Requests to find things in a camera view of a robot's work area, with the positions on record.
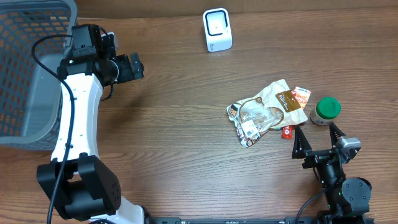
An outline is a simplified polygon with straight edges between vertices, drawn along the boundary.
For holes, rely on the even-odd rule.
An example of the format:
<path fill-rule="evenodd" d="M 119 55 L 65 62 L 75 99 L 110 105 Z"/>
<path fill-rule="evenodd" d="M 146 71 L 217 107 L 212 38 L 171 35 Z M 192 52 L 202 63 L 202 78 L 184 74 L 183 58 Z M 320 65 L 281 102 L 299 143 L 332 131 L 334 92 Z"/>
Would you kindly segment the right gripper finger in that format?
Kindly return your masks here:
<path fill-rule="evenodd" d="M 294 131 L 295 131 L 295 139 L 292 150 L 292 158 L 304 159 L 306 158 L 307 153 L 312 151 L 312 147 L 310 146 L 309 142 L 307 141 L 307 138 L 305 137 L 300 127 L 296 127 Z"/>
<path fill-rule="evenodd" d="M 345 133 L 342 132 L 333 122 L 329 123 L 329 131 L 330 131 L 330 139 L 332 145 L 335 145 L 337 143 L 338 138 L 345 136 Z"/>

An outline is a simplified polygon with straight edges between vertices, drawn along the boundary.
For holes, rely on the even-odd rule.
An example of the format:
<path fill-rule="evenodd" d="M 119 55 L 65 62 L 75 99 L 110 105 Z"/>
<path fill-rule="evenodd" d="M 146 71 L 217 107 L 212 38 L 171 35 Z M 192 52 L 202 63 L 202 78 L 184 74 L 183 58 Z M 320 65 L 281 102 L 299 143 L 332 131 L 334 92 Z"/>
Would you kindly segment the red snack bar wrapper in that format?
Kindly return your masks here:
<path fill-rule="evenodd" d="M 292 135 L 293 135 L 293 126 L 285 126 L 282 128 L 283 139 L 292 139 Z"/>

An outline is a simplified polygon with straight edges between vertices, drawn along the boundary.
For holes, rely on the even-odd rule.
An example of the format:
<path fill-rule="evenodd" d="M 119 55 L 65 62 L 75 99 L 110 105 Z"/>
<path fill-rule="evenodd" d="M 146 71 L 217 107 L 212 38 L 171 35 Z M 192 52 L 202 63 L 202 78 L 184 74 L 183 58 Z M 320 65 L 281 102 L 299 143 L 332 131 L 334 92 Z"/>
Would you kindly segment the green white small bottle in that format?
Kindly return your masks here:
<path fill-rule="evenodd" d="M 322 98 L 310 112 L 310 119 L 319 126 L 326 126 L 341 113 L 340 102 L 333 97 Z"/>

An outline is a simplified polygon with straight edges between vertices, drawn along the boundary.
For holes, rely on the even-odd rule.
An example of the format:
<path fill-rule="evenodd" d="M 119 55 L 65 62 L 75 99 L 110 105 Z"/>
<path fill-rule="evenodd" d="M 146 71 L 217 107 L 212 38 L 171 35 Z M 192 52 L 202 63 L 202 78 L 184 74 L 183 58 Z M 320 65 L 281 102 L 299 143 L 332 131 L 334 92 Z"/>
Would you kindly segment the white brown snack bag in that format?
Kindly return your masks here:
<path fill-rule="evenodd" d="M 243 147 L 257 143 L 268 131 L 295 126 L 308 120 L 284 79 L 272 82 L 251 98 L 226 108 Z"/>

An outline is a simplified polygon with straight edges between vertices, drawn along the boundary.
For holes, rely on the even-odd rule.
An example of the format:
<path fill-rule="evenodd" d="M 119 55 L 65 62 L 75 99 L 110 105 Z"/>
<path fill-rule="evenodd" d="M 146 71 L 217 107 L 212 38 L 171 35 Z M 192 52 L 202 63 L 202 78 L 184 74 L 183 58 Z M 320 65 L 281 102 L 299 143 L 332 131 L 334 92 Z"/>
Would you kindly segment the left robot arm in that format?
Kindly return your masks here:
<path fill-rule="evenodd" d="M 37 168 L 49 214 L 91 223 L 150 223 L 147 210 L 123 197 L 117 176 L 99 159 L 98 108 L 105 87 L 141 79 L 137 54 L 118 55 L 116 36 L 94 24 L 72 27 L 72 47 L 53 76 L 61 83 L 62 113 L 55 149 Z"/>

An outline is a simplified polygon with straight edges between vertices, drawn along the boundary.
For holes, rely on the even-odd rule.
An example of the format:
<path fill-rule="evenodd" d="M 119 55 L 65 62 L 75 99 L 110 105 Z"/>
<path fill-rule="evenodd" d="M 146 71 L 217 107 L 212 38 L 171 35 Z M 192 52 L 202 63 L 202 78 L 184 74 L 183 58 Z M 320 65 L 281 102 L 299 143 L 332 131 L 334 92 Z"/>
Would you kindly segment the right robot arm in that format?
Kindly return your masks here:
<path fill-rule="evenodd" d="M 331 148 L 314 151 L 300 127 L 295 128 L 293 159 L 303 159 L 302 167 L 312 169 L 321 183 L 319 193 L 308 199 L 297 212 L 295 223 L 373 223 L 366 218 L 370 211 L 371 183 L 360 177 L 347 178 L 343 166 L 358 154 L 361 141 L 347 136 L 336 124 L 329 124 Z M 304 209 L 325 196 L 328 208 L 319 211 L 315 218 L 303 218 Z"/>

